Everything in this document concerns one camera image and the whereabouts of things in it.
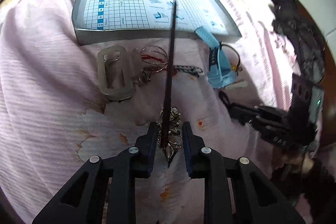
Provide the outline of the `person's right hand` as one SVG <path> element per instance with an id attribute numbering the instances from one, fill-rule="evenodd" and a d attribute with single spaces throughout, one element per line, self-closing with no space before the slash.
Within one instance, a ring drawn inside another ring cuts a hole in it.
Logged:
<path id="1" fill-rule="evenodd" d="M 279 147 L 273 147 L 271 166 L 273 170 L 289 164 L 296 166 L 301 174 L 307 174 L 314 166 L 313 159 L 307 152 L 286 152 Z"/>

